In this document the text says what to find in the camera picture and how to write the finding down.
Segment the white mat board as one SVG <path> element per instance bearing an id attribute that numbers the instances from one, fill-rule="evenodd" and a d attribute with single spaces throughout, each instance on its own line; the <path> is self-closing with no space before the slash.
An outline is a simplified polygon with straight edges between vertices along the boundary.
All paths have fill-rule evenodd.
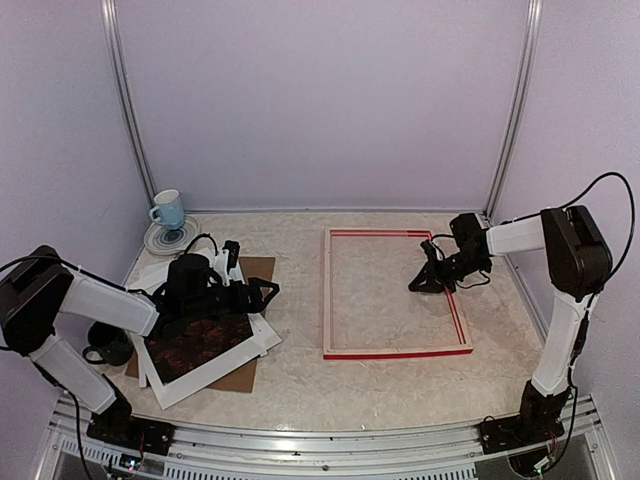
<path id="1" fill-rule="evenodd" d="M 166 410 L 249 361 L 266 356 L 282 339 L 260 313 L 249 314 L 248 317 L 253 330 L 251 338 L 168 384 L 161 382 L 146 350 L 144 338 L 133 335 L 131 340 L 137 353 L 139 387 L 150 387 L 160 408 Z"/>

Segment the red landscape photo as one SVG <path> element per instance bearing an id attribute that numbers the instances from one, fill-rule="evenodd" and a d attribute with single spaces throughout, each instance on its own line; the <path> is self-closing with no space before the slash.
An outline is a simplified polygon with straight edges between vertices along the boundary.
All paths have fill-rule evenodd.
<path id="1" fill-rule="evenodd" d="M 247 314 L 227 314 L 195 320 L 184 333 L 144 343 L 161 382 L 168 384 L 252 336 Z"/>

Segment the red wooden picture frame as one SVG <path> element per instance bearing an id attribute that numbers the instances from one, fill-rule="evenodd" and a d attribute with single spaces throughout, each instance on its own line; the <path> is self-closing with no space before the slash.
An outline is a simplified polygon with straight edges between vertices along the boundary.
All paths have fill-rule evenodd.
<path id="1" fill-rule="evenodd" d="M 333 343 L 333 280 L 332 280 L 332 240 L 339 237 L 371 237 L 371 238 L 421 238 L 431 240 L 433 234 L 426 229 L 393 229 L 393 228 L 331 228 L 324 231 L 323 240 L 323 342 L 324 360 L 400 360 L 416 358 L 442 358 L 469 355 L 473 352 L 473 344 L 468 333 L 466 321 L 459 315 L 457 305 L 450 291 L 445 295 L 450 310 L 453 326 L 457 336 L 456 345 L 442 347 L 421 347 L 399 349 L 337 349 Z"/>

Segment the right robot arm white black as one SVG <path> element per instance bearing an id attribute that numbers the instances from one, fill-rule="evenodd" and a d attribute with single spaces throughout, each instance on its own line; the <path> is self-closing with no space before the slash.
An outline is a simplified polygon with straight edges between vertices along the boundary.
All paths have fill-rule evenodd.
<path id="1" fill-rule="evenodd" d="M 544 349 L 525 384 L 517 415 L 485 420 L 479 426 L 489 453 L 560 437 L 560 414 L 572 398 L 571 368 L 586 340 L 588 317 L 612 272 L 610 249 L 583 205 L 543 209 L 524 220 L 484 228 L 475 214 L 450 223 L 457 252 L 446 256 L 427 239 L 427 261 L 408 288 L 438 294 L 455 291 L 472 273 L 488 274 L 492 260 L 511 253 L 542 250 L 554 288 L 552 318 Z"/>

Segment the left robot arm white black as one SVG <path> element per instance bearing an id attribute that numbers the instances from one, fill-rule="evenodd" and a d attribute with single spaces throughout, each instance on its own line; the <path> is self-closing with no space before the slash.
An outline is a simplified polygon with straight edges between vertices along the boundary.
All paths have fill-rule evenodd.
<path id="1" fill-rule="evenodd" d="M 65 317 L 90 322 L 95 349 L 123 347 L 149 366 L 154 387 L 171 386 L 180 401 L 280 341 L 262 313 L 278 284 L 243 278 L 238 245 L 213 255 L 184 253 L 141 287 L 126 288 L 62 260 L 46 245 L 7 264 L 1 281 L 5 347 L 91 412 L 88 435 L 128 446 L 148 434 L 170 435 L 171 425 L 133 416 L 118 387 L 99 373 L 57 329 Z"/>

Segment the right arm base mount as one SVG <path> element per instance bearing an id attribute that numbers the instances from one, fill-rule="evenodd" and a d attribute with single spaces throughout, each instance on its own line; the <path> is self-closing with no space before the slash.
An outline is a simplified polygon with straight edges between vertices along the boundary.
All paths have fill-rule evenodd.
<path id="1" fill-rule="evenodd" d="M 485 455 L 546 442 L 565 433 L 560 421 L 531 426 L 526 425 L 519 416 L 483 420 L 478 425 L 478 431 Z"/>

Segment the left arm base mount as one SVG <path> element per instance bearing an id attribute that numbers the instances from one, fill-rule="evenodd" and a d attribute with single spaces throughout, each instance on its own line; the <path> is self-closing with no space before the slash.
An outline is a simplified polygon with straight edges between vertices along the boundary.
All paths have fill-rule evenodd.
<path id="1" fill-rule="evenodd" d="M 167 456 L 175 430 L 173 424 L 139 417 L 131 417 L 120 426 L 109 426 L 98 419 L 91 419 L 87 435 L 89 438 L 144 454 Z"/>

